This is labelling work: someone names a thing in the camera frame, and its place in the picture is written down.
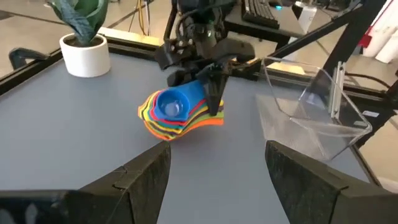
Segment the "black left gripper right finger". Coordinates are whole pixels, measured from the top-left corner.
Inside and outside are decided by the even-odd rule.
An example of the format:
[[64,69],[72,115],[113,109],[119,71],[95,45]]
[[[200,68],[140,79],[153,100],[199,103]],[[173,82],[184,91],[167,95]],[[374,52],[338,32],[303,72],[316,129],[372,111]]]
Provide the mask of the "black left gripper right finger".
[[398,194],[267,141],[269,176],[290,224],[398,224]]

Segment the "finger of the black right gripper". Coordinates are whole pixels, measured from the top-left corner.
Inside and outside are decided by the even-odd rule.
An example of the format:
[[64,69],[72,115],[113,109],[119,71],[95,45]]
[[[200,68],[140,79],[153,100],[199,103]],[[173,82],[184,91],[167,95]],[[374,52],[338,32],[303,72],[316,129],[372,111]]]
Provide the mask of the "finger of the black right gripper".
[[218,112],[230,69],[222,63],[211,63],[198,72],[205,100],[211,116]]
[[184,85],[196,80],[199,70],[176,70],[167,77],[168,87]]

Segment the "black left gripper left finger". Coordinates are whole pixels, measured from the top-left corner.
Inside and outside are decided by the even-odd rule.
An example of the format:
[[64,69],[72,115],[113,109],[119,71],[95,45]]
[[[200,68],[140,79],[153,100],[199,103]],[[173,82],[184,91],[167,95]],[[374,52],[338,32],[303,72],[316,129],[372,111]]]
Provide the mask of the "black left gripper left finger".
[[170,166],[162,141],[78,190],[0,190],[0,224],[157,224]]

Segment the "blue measuring cup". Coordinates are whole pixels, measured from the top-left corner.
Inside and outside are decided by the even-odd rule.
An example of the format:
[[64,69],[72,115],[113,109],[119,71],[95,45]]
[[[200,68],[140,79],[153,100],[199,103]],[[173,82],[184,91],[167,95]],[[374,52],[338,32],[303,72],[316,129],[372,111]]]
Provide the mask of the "blue measuring cup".
[[198,80],[170,87],[157,95],[154,114],[158,120],[185,121],[204,98],[204,90]]

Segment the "clear plastic basket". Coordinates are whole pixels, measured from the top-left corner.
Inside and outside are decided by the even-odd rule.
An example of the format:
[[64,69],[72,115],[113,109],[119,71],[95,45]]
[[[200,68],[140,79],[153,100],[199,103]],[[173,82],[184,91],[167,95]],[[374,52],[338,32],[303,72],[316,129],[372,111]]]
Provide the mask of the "clear plastic basket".
[[[299,85],[271,80],[271,69],[310,77]],[[330,115],[333,74],[307,63],[267,57],[259,72],[266,93],[256,95],[266,140],[274,140],[319,161],[330,161],[373,129],[342,90],[339,119]]]

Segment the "black keyboard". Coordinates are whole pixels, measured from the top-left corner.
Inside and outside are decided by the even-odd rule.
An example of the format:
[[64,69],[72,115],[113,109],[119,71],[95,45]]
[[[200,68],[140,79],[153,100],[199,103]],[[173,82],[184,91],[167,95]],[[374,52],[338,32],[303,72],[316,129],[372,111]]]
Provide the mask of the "black keyboard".
[[280,0],[242,0],[241,2],[242,20],[260,26],[279,29],[279,21],[273,15],[272,10],[282,9]]

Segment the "white plant pot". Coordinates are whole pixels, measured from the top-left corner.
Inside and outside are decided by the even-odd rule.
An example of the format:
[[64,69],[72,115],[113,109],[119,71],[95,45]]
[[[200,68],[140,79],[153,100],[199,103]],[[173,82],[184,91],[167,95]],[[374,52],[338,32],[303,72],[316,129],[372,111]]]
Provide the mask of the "white plant pot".
[[74,34],[64,35],[59,44],[69,74],[93,78],[110,71],[108,41],[102,35],[97,34],[88,47],[82,47]]

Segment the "green succulent plant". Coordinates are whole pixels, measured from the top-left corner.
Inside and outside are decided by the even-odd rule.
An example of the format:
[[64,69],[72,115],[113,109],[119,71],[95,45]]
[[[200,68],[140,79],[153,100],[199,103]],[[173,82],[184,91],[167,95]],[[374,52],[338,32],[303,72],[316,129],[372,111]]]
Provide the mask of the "green succulent plant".
[[103,43],[96,35],[106,20],[109,0],[46,0],[46,3],[73,30],[63,43],[79,48]]

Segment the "black diagonal stand strut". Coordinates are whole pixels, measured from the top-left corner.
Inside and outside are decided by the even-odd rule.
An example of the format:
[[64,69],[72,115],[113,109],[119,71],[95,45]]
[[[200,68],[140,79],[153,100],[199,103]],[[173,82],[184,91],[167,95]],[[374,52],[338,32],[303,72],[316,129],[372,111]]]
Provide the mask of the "black diagonal stand strut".
[[330,75],[338,62],[347,62],[368,27],[382,9],[387,0],[365,0],[365,2],[351,11],[338,16],[336,19],[321,27],[299,37],[294,42],[287,44],[271,53],[271,57],[282,58],[298,49],[322,38],[325,35],[345,26],[346,29],[340,36],[334,49],[326,60],[323,69]]

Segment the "black clamp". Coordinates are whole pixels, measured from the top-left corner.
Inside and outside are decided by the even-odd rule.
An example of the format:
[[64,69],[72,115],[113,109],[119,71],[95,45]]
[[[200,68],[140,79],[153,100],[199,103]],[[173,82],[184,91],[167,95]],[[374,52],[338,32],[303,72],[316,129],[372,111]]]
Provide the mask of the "black clamp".
[[46,60],[50,57],[48,54],[43,54],[41,52],[26,49],[26,48],[14,48],[9,54],[9,61],[14,70],[27,65],[27,60]]

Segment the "white roll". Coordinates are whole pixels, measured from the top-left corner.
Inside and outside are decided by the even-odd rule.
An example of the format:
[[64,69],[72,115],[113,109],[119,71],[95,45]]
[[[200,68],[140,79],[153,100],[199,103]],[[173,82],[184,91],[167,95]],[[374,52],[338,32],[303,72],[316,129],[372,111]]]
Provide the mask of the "white roll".
[[387,0],[369,28],[363,56],[391,63],[398,57],[398,0]]

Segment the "silver metal bracket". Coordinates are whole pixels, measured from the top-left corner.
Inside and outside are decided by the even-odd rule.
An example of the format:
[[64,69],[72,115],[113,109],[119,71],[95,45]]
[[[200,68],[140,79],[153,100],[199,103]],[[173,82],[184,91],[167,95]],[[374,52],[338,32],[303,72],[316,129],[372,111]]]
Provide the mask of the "silver metal bracket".
[[334,119],[339,119],[342,90],[345,80],[345,62],[339,61],[333,74],[333,83],[330,89],[330,115]]

